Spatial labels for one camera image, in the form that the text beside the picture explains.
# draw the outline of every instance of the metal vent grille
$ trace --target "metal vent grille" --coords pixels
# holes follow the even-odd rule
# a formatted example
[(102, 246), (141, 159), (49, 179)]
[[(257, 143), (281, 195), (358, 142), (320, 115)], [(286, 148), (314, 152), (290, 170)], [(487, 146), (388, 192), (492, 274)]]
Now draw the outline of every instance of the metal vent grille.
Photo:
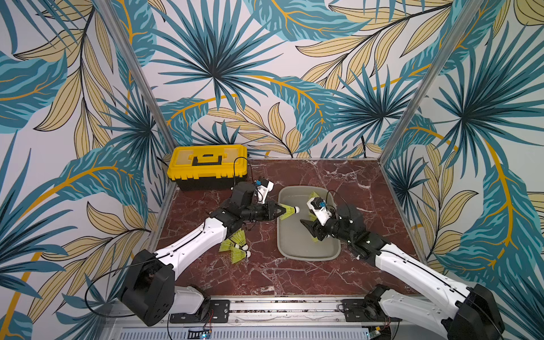
[[(170, 328), (173, 340), (187, 339), (187, 330)], [(220, 340), (369, 340), (368, 329), (355, 327), (214, 327)], [(166, 328), (123, 329), (119, 340), (170, 340)]]

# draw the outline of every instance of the yellow leaf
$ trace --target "yellow leaf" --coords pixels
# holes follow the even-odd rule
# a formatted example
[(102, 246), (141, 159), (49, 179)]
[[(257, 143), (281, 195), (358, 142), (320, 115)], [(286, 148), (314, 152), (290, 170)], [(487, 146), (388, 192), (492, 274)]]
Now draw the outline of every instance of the yellow leaf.
[(339, 54), (345, 51), (351, 51), (360, 43), (365, 41), (367, 36), (346, 36), (343, 38), (334, 38), (327, 41), (319, 42), (310, 46), (297, 46), (296, 48), (309, 57), (328, 57), (330, 55)]
[(436, 180), (436, 176), (434, 172), (431, 170), (429, 164), (425, 166), (425, 168), (423, 169), (423, 172), (425, 173), (425, 177), (429, 179), (425, 183), (429, 185), (429, 188), (431, 189), (432, 194), (438, 199), (440, 197), (438, 193), (438, 181)]
[(149, 5), (155, 7), (156, 9), (161, 11), (162, 13), (166, 14), (166, 9), (164, 8), (164, 5), (160, 0), (147, 0), (147, 3)]
[(147, 223), (145, 225), (148, 226), (151, 231), (156, 231), (158, 228), (157, 214), (149, 212), (149, 214), (147, 215)]
[(427, 19), (421, 26), (416, 29), (408, 45), (404, 49), (401, 57), (415, 50), (419, 45), (425, 42), (434, 32), (436, 32), (449, 15), (451, 7), (445, 8)]
[(32, 322), (43, 314), (45, 309), (51, 304), (53, 299), (59, 294), (60, 290), (68, 282), (68, 280), (76, 273), (76, 270), (81, 267), (85, 259), (79, 259), (77, 261), (70, 262), (64, 266), (66, 271), (58, 271), (47, 280), (43, 286), (41, 286), (38, 294), (41, 299), (34, 298), (32, 305), (28, 311), (28, 316)]
[(270, 124), (272, 134), (280, 140), (283, 139), (285, 123), (280, 115), (280, 103), (275, 103), (270, 110), (268, 110), (268, 124)]
[(145, 228), (144, 219), (140, 216), (140, 214), (138, 214), (134, 206), (123, 206), (123, 215), (125, 216), (125, 221), (127, 221), (128, 225), (133, 227), (134, 229)]
[(290, 154), (289, 151), (287, 151), (287, 149), (283, 145), (279, 145), (279, 144), (255, 145), (255, 146), (252, 146), (252, 148), (257, 150), (276, 151), (279, 153)]
[(50, 63), (60, 60), (66, 53), (66, 62), (68, 66), (72, 65), (79, 55), (79, 42), (83, 36), (80, 29), (71, 29), (70, 32), (76, 38), (74, 40), (67, 31), (61, 31), (59, 37), (56, 36), (51, 41), (37, 47), (33, 50), (14, 54), (14, 57), (21, 60), (41, 58)]
[(310, 158), (310, 153), (308, 151), (299, 152), (296, 154), (297, 158)]
[(419, 234), (419, 228), (421, 228), (421, 227), (422, 227), (421, 224), (417, 224), (417, 225), (412, 227), (412, 231), (413, 231), (414, 239), (416, 239), (416, 243), (417, 243), (418, 248), (421, 251), (423, 251), (423, 242), (421, 241), (421, 235)]
[(325, 83), (325, 89), (337, 90), (340, 85), (340, 78), (342, 77), (342, 62), (338, 63), (336, 67), (327, 76), (327, 82)]
[(210, 109), (208, 111), (208, 116), (229, 118), (229, 119), (236, 119), (236, 120), (240, 120), (240, 121), (245, 121), (245, 118), (242, 115), (234, 112), (231, 109), (226, 109), (226, 108), (222, 108), (222, 107)]
[(87, 94), (91, 99), (92, 107), (98, 112), (100, 117), (106, 122), (107, 126), (112, 125), (112, 117), (108, 116), (109, 109), (106, 103), (104, 102), (104, 96), (102, 91), (98, 88), (95, 81), (91, 77), (91, 74), (86, 67), (83, 67), (83, 79), (85, 80), (85, 86), (87, 88)]
[(346, 76), (346, 83), (350, 84), (355, 80), (356, 77), (360, 76), (363, 72), (363, 68), (368, 65), (370, 60), (370, 54), (372, 52), (372, 46), (376, 41), (377, 35), (373, 36), (372, 39), (365, 41), (365, 43), (359, 48), (359, 50), (354, 54), (348, 64), (348, 74)]
[(442, 167), (440, 166), (440, 161), (442, 160), (442, 157), (440, 156), (440, 152), (434, 146), (433, 144), (427, 144), (427, 154), (429, 155), (429, 160), (432, 164), (432, 169), (434, 170), (436, 180), (440, 178), (440, 173), (442, 172)]
[(149, 248), (149, 240), (151, 237), (148, 237), (145, 239), (145, 241), (141, 244), (140, 251)]
[(417, 202), (417, 212), (419, 213), (419, 219), (421, 221), (421, 224), (423, 225), (423, 230), (425, 231), (427, 245), (431, 247), (433, 243), (435, 242), (434, 228), (431, 225), (431, 221), (429, 221), (427, 216), (423, 213), (423, 211), (419, 207), (419, 202)]
[(60, 88), (51, 109), (34, 129), (38, 131), (53, 131), (66, 124), (76, 109), (81, 95), (81, 73), (76, 70), (68, 76), (66, 83)]
[(364, 151), (363, 144), (362, 144), (362, 143), (359, 143), (359, 144), (357, 145), (357, 148), (355, 148), (355, 150), (354, 150), (352, 153), (350, 153), (350, 155), (348, 156), (348, 158), (355, 158), (355, 157), (361, 155), (361, 154), (363, 153), (363, 151)]
[[(89, 0), (70, 0), (70, 4), (75, 7), (79, 13), (64, 0), (55, 0), (55, 3), (59, 7), (58, 9), (55, 9), (55, 12), (63, 21), (77, 20), (82, 18), (82, 16), (86, 17), (92, 11), (92, 2)], [(54, 19), (48, 11), (43, 11), (42, 14), (46, 18)]]
[(73, 240), (72, 242), (69, 242), (63, 245), (63, 248), (68, 253), (68, 255), (44, 252), (41, 255), (41, 257), (49, 261), (64, 261), (66, 259), (71, 259), (81, 254), (84, 254), (98, 245), (109, 242), (111, 239), (112, 239), (111, 237), (106, 237), (106, 238), (100, 238), (100, 237), (94, 237), (94, 236), (80, 237), (76, 240)]
[(257, 125), (259, 125), (260, 127), (266, 128), (264, 126), (263, 118), (261, 117), (261, 115), (259, 115), (259, 112), (255, 111), (252, 107), (250, 107), (247, 104), (245, 106), (245, 109), (242, 109), (242, 103), (240, 103), (240, 98), (238, 97), (236, 97), (234, 101), (236, 102), (236, 106), (238, 107), (241, 113), (245, 114), (246, 117), (248, 117), (250, 120), (257, 123)]
[(323, 79), (321, 79), (320, 81), (316, 82), (316, 84), (318, 84), (318, 85), (321, 86), (322, 88), (325, 88), (326, 82), (327, 82), (327, 78), (323, 78)]
[(457, 248), (461, 242), (461, 233), (453, 230), (444, 231), (438, 240), (436, 241), (434, 254), (444, 255), (448, 251), (452, 251)]
[(381, 148), (378, 144), (367, 143), (367, 149), (375, 153), (381, 153)]
[(125, 265), (125, 263), (128, 261), (129, 256), (131, 255), (138, 242), (140, 242), (140, 238), (144, 233), (145, 232), (143, 230), (133, 231), (130, 233), (131, 237), (128, 239), (127, 245), (123, 250), (123, 255), (121, 256), (121, 265)]
[(95, 77), (98, 84), (100, 84), (100, 86), (104, 90), (106, 90), (108, 95), (113, 96), (112, 87), (109, 84), (108, 80), (106, 79), (104, 72), (102, 72), (100, 65), (98, 64), (95, 51), (92, 48), (92, 45), (90, 44), (90, 42), (86, 41), (84, 43), (83, 52), (85, 53), (85, 59), (87, 61), (87, 65), (89, 67), (89, 70), (91, 71), (91, 74)]
[(465, 204), (477, 194), (476, 191), (472, 190), (463, 190), (455, 194), (455, 196), (446, 203), (444, 210), (440, 213), (440, 225), (438, 226), (438, 229), (442, 229), (457, 221)]
[(106, 255), (102, 259), (102, 263), (100, 263), (100, 267), (98, 268), (95, 276), (93, 277), (93, 280), (104, 274), (106, 271), (112, 269), (113, 264), (119, 259), (119, 257), (121, 257), (123, 249), (125, 248), (125, 244), (127, 243), (130, 236), (130, 233), (124, 234), (109, 247)]
[(544, 23), (544, 5), (540, 0), (516, 0), (514, 11), (522, 25), (534, 26)]
[(493, 38), (497, 36), (497, 33), (499, 33), (500, 28), (504, 24), (504, 19), (506, 19), (506, 14), (508, 13), (509, 9), (510, 9), (510, 0), (506, 0), (503, 6), (500, 8), (499, 13), (495, 17), (495, 21), (493, 23)]
[(85, 102), (81, 104), (81, 114), (76, 124), (76, 130), (73, 133), (73, 143), (76, 147), (77, 158), (83, 157), (90, 151), (89, 132), (87, 131), (87, 106)]
[(361, 30), (373, 30), (377, 28), (382, 28), (389, 25), (390, 23), (402, 19), (406, 16), (401, 10), (394, 10), (393, 18), (389, 20), (389, 7), (380, 7), (378, 8), (378, 18), (376, 18), (376, 9), (367, 8), (345, 8), (337, 6), (329, 6), (331, 10), (345, 14), (346, 18), (349, 21), (353, 22), (367, 22), (366, 25), (361, 28)]
[(430, 268), (434, 269), (435, 271), (438, 271), (440, 274), (444, 272), (444, 266), (441, 265), (440, 262), (437, 259), (432, 259), (432, 260), (428, 261), (427, 265)]
[(87, 217), (91, 224), (98, 230), (110, 235), (119, 235), (127, 232), (121, 219), (115, 214), (104, 213), (96, 210), (90, 202), (87, 202)]
[(89, 122), (91, 123), (91, 131), (94, 139), (92, 140), (92, 148), (102, 147), (110, 141), (109, 134), (103, 127), (100, 127), (102, 124), (90, 113), (87, 115)]
[(427, 215), (429, 216), (429, 219), (431, 221), (432, 229), (434, 231), (437, 230), (437, 224), (438, 220), (436, 219), (436, 205), (435, 200), (431, 197), (429, 194), (429, 191), (427, 190), (427, 186), (423, 184), (423, 192), (422, 192), (422, 198), (423, 202), (425, 202), (425, 212), (427, 212)]
[[(418, 6), (421, 7), (423, 4), (421, 0), (397, 0), (398, 3), (403, 3), (405, 1), (406, 5)], [(425, 0), (425, 7), (438, 7), (452, 3), (453, 0)]]
[(400, 36), (400, 33), (402, 33), (407, 23), (408, 20), (399, 22), (392, 28), (388, 29), (387, 32), (381, 37), (380, 41), (378, 41), (376, 51), (374, 52), (374, 58), (376, 59), (375, 72), (377, 72), (384, 65), (391, 46), (393, 46), (395, 40)]
[(235, 121), (235, 122), (227, 122), (225, 123), (226, 126), (231, 127), (233, 129), (237, 129), (238, 127), (240, 130), (262, 130), (260, 126), (257, 126), (253, 123), (249, 123), (246, 121)]
[(278, 143), (277, 139), (270, 137), (264, 133), (240, 133), (242, 137), (259, 143)]
[(287, 147), (291, 152), (295, 152), (299, 148), (301, 136), (300, 131), (298, 131), (296, 127), (292, 128), (291, 131), (287, 133), (287, 136), (285, 136)]
[(327, 61), (325, 63), (319, 64), (317, 66), (312, 67), (308, 72), (306, 72), (302, 76), (303, 81), (307, 82), (315, 82), (319, 78), (321, 78), (322, 75), (324, 75), (328, 70), (330, 70), (334, 65), (336, 65), (339, 61), (343, 60), (346, 57), (347, 54), (343, 54), (340, 57), (336, 58), (332, 61)]
[(529, 200), (539, 213), (544, 213), (544, 193), (527, 193)]
[(104, 53), (109, 68), (113, 72), (112, 47), (109, 42), (109, 34), (106, 30), (106, 25), (104, 25), (104, 21), (102, 20), (102, 17), (100, 15), (95, 15), (95, 29), (100, 49), (102, 50), (102, 53)]
[(440, 204), (444, 202), (446, 196), (452, 188), (453, 184), (453, 165), (448, 167), (455, 156), (455, 151), (452, 152), (444, 164), (444, 172), (442, 174), (442, 185), (440, 186)]
[(96, 268), (96, 264), (98, 264), (98, 260), (100, 260), (100, 257), (104, 252), (104, 247), (106, 247), (105, 244), (96, 249), (89, 257), (87, 257), (81, 267), (79, 267), (76, 276), (74, 276), (72, 284), (68, 289), (67, 295), (75, 295), (83, 283), (85, 283), (85, 275), (91, 276), (91, 273)]

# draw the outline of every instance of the robotic arm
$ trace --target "robotic arm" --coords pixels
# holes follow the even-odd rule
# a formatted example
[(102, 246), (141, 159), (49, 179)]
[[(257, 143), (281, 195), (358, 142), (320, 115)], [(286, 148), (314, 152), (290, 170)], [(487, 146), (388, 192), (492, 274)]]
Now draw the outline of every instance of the robotic arm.
[[(272, 221), (286, 209), (266, 201), (274, 184), (260, 178), (256, 183), (240, 182), (232, 195), (195, 230), (171, 245), (150, 253), (142, 250), (129, 267), (119, 300), (147, 326), (167, 313), (206, 315), (209, 300), (193, 287), (175, 287), (175, 281), (194, 260), (221, 243), (246, 221)], [(257, 196), (257, 203), (252, 203)]]
[(481, 285), (471, 288), (439, 274), (382, 236), (367, 231), (362, 214), (352, 205), (343, 205), (334, 211), (320, 197), (311, 198), (307, 205), (317, 219), (300, 221), (312, 236), (319, 240), (335, 237), (346, 242), (357, 259), (396, 276), (431, 301), (378, 285), (367, 294), (362, 306), (357, 307), (362, 308), (368, 318), (383, 312), (450, 340), (501, 338), (504, 324), (493, 294), (487, 288)]

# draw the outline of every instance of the black cable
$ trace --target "black cable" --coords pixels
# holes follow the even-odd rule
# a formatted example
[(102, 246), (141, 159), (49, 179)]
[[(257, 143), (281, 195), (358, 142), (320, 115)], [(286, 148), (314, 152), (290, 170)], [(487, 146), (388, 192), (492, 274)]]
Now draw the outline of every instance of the black cable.
[(400, 320), (399, 320), (399, 323), (397, 323), (397, 328), (395, 328), (395, 334), (393, 335), (393, 337), (391, 338), (391, 340), (394, 340), (395, 337), (397, 336), (397, 332), (399, 331), (399, 328), (400, 328)]
[(249, 160), (247, 158), (245, 158), (244, 156), (240, 156), (240, 157), (236, 157), (236, 159), (234, 160), (234, 162), (232, 162), (232, 175), (234, 177), (234, 185), (236, 185), (236, 161), (240, 158), (244, 158), (248, 165), (249, 165), (249, 169), (251, 170), (251, 183), (254, 182), (253, 180), (253, 167), (251, 166), (251, 164), (249, 163)]
[(87, 306), (89, 311), (91, 311), (93, 314), (96, 314), (96, 315), (104, 317), (104, 318), (116, 319), (116, 318), (128, 318), (128, 317), (135, 316), (136, 314), (128, 314), (128, 315), (120, 315), (120, 316), (109, 316), (109, 315), (104, 315), (104, 314), (98, 313), (97, 311), (95, 311), (94, 309), (91, 308), (91, 306), (89, 305), (89, 301), (87, 300), (87, 295), (89, 294), (89, 290), (91, 289), (92, 286), (94, 286), (96, 281), (100, 280), (101, 278), (103, 278), (106, 275), (109, 275), (111, 273), (115, 273), (116, 271), (119, 271), (119, 270), (122, 270), (122, 269), (125, 269), (125, 268), (128, 268), (128, 267), (134, 267), (135, 265), (141, 265), (141, 264), (144, 264), (144, 263), (152, 262), (152, 261), (155, 261), (156, 259), (160, 259), (160, 258), (163, 258), (163, 257), (166, 257), (166, 256), (168, 256), (168, 254), (160, 256), (160, 257), (155, 257), (155, 258), (149, 259), (147, 261), (125, 265), (123, 267), (119, 267), (117, 269), (110, 270), (110, 271), (100, 275), (99, 277), (97, 277), (96, 279), (91, 281), (91, 284), (87, 287), (87, 290), (85, 291), (85, 296), (84, 296), (84, 299), (83, 299), (85, 301), (85, 306)]
[[(192, 239), (188, 240), (187, 242), (185, 242), (184, 244), (180, 245), (179, 247), (177, 247), (176, 249), (172, 250), (172, 252), (176, 252), (178, 249), (186, 246), (189, 242), (191, 242), (192, 240), (194, 240), (195, 238), (197, 238), (198, 236), (200, 236), (200, 234), (202, 234), (202, 231), (204, 231), (204, 229), (206, 228), (206, 220), (204, 220), (204, 225), (203, 225), (203, 228), (202, 230), (195, 236), (193, 237)], [(85, 291), (85, 297), (84, 297), (84, 301), (85, 301), (85, 306), (87, 306), (87, 308), (89, 309), (89, 311), (91, 311), (92, 313), (98, 315), (98, 316), (101, 316), (101, 317), (104, 317), (104, 318), (111, 318), (111, 319), (116, 319), (116, 318), (128, 318), (128, 317), (133, 317), (135, 316), (136, 314), (128, 314), (128, 315), (121, 315), (121, 316), (109, 316), (109, 315), (104, 315), (104, 314), (100, 314), (98, 313), (97, 311), (93, 310), (91, 308), (91, 306), (89, 305), (89, 302), (87, 301), (87, 295), (89, 293), (89, 290), (91, 289), (92, 286), (95, 285), (96, 281), (100, 280), (101, 278), (103, 278), (104, 276), (108, 275), (108, 274), (111, 274), (111, 273), (115, 273), (116, 271), (119, 271), (119, 270), (122, 270), (122, 269), (125, 269), (125, 268), (128, 268), (128, 267), (133, 267), (135, 265), (140, 265), (140, 264), (144, 264), (144, 263), (148, 263), (148, 262), (153, 262), (155, 261), (156, 259), (160, 259), (160, 258), (163, 258), (163, 257), (166, 257), (170, 255), (170, 253), (168, 254), (165, 254), (163, 256), (160, 256), (160, 257), (155, 257), (155, 258), (152, 258), (152, 259), (149, 259), (147, 261), (143, 261), (143, 262), (138, 262), (138, 263), (133, 263), (133, 264), (130, 264), (130, 265), (126, 265), (124, 267), (119, 267), (117, 269), (114, 269), (114, 270), (110, 270), (102, 275), (100, 275), (99, 277), (97, 277), (96, 279), (92, 280), (91, 281), (91, 284), (89, 285), (89, 287), (87, 287), (87, 290)]]
[(423, 271), (426, 271), (427, 274), (433, 276), (435, 279), (439, 280), (440, 282), (444, 283), (444, 285), (448, 286), (451, 290), (457, 292), (459, 295), (461, 295), (462, 297), (464, 297), (465, 299), (467, 299), (467, 297), (466, 297), (464, 294), (462, 294), (461, 292), (459, 292), (456, 288), (452, 287), (449, 283), (445, 282), (443, 279), (439, 278), (438, 276), (436, 276), (436, 275), (433, 274), (432, 272), (428, 271), (427, 269), (425, 269), (425, 268), (423, 268), (423, 267), (421, 267), (421, 266), (419, 266), (419, 265), (417, 265), (417, 264), (411, 262), (409, 259), (403, 258), (401, 255), (396, 254), (396, 253), (394, 253), (394, 252), (392, 252), (392, 251), (389, 251), (389, 250), (382, 250), (382, 249), (380, 249), (379, 251), (388, 252), (389, 254), (393, 254), (393, 255), (397, 256), (398, 258), (402, 259), (404, 262), (407, 262), (407, 263), (410, 263), (410, 264), (412, 264), (412, 265), (415, 265), (417, 268), (422, 269)]
[(349, 219), (353, 221), (353, 219), (351, 218), (351, 210), (349, 209), (348, 203), (345, 201), (344, 197), (342, 197), (342, 195), (339, 194), (336, 190), (327, 190), (327, 195), (325, 196), (325, 206), (328, 206), (327, 202), (328, 202), (328, 199), (329, 199), (329, 193), (334, 193), (335, 195), (340, 196), (342, 201), (344, 201), (345, 206), (348, 208), (348, 215), (349, 215), (348, 217), (349, 217)]

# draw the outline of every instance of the gray plastic tray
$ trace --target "gray plastic tray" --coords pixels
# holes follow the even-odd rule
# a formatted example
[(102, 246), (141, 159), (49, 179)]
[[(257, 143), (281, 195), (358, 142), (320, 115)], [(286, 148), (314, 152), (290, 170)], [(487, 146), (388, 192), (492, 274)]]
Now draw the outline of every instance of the gray plastic tray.
[[(319, 187), (291, 186), (280, 191), (279, 203), (300, 208), (299, 213), (285, 220), (277, 219), (277, 248), (287, 258), (301, 261), (328, 261), (340, 254), (340, 240), (327, 237), (323, 241), (314, 242), (308, 229), (300, 223), (301, 219), (310, 218), (310, 210), (306, 202), (313, 191), (325, 199), (327, 189)], [(329, 195), (327, 203), (336, 206), (332, 195)]]

